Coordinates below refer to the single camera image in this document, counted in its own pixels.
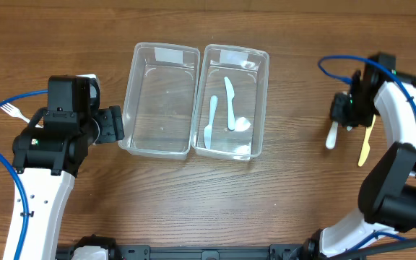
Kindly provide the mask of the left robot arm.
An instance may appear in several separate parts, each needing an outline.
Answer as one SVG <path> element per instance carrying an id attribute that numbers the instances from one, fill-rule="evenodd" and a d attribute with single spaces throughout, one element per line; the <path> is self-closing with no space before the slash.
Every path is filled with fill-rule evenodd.
<path id="1" fill-rule="evenodd" d="M 119 106 L 100 108 L 95 74 L 52 76 L 48 104 L 12 145 L 24 194 L 14 194 L 5 259 L 54 259 L 64 209 L 93 144 L 124 138 Z"/>

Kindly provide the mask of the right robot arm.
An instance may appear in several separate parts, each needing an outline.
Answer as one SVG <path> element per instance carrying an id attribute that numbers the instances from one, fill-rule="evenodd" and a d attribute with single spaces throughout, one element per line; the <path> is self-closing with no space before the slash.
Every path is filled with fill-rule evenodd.
<path id="1" fill-rule="evenodd" d="M 381 117 L 388 149 L 366 176 L 357 208 L 337 224 L 317 230 L 295 252 L 294 259 L 365 259 L 367 256 L 416 248 L 416 76 L 398 71 L 396 57 L 379 52 L 363 58 L 333 55 L 329 60 L 365 64 L 351 77 L 335 78 L 349 86 L 332 101 L 326 147 L 334 147 L 338 126 L 370 131 Z"/>

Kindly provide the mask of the cream yellow plastic knife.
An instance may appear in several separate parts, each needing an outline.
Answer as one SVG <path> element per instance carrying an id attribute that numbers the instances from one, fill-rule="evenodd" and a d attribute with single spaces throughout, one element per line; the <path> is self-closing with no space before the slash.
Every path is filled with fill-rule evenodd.
<path id="1" fill-rule="evenodd" d="M 370 139 L 371 132 L 373 130 L 373 126 L 374 126 L 375 122 L 376 122 L 376 116 L 373 116 L 371 125 L 368 126 L 365 129 L 363 144 L 362 144 L 361 151 L 360 151 L 360 156 L 359 156 L 359 159 L 358 159 L 358 162 L 357 162 L 358 167 L 362 167 L 364 165 L 364 163 L 367 160 L 368 155 L 370 153 L 370 148 L 371 147 L 370 147 L 370 144 L 369 144 L 369 139 Z"/>

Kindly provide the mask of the pale blue plastic knife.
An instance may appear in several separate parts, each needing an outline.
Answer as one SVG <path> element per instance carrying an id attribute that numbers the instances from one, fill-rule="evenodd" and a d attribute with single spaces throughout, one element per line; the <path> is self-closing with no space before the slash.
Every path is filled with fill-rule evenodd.
<path id="1" fill-rule="evenodd" d="M 209 120 L 208 124 L 204 128 L 204 146 L 206 149 L 210 149 L 212 146 L 212 131 L 215 120 L 215 114 L 217 110 L 218 96 L 213 95 L 209 102 Z"/>

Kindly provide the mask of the white plastic knife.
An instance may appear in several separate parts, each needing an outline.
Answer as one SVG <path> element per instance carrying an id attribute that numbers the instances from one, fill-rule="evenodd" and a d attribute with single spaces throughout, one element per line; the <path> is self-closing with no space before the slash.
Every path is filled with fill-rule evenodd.
<path id="1" fill-rule="evenodd" d="M 332 150 L 335 147 L 336 140 L 337 140 L 337 131 L 338 131 L 338 123 L 333 121 L 331 123 L 331 127 L 329 129 L 329 133 L 327 134 L 325 146 L 328 150 Z"/>
<path id="2" fill-rule="evenodd" d="M 235 92 L 233 89 L 233 84 L 228 77 L 224 77 L 225 81 L 225 90 L 227 97 L 227 127 L 229 130 L 235 130 L 235 116 L 233 110 L 233 98 L 235 97 Z"/>

